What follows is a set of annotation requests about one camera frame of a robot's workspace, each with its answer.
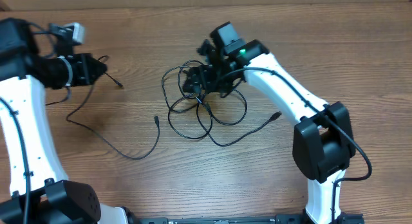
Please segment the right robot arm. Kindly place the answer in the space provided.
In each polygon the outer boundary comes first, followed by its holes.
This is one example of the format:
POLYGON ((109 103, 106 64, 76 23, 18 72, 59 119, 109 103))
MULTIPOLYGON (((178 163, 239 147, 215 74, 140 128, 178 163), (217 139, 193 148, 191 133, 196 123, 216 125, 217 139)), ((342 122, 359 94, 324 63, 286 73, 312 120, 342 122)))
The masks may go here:
POLYGON ((198 48, 206 64, 185 70, 182 92, 190 95, 233 92, 244 81, 265 94, 294 128, 292 156, 308 180, 302 223, 355 223, 343 213, 340 185, 356 148, 348 110, 329 104, 296 81, 259 40, 245 42, 227 22, 198 48))

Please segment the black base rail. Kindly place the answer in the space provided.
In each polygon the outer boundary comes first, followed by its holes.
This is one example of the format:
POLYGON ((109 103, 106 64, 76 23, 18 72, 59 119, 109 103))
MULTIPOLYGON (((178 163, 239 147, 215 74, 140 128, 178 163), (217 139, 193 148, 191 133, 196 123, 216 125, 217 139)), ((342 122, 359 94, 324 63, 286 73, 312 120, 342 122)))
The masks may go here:
POLYGON ((302 224, 312 223, 306 214, 278 214, 274 217, 242 218, 133 218, 137 224, 302 224))

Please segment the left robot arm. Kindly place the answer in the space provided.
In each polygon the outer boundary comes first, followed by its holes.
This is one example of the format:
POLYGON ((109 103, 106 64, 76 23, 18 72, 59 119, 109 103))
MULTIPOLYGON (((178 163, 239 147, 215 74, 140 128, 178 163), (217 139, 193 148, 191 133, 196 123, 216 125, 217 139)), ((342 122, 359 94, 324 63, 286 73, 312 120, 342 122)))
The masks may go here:
POLYGON ((52 56, 39 53, 31 22, 1 21, 1 125, 10 162, 5 223, 127 223, 122 207, 99 202, 94 189, 70 181, 53 143, 46 90, 89 86, 106 65, 74 47, 84 41, 79 23, 51 24, 52 56))

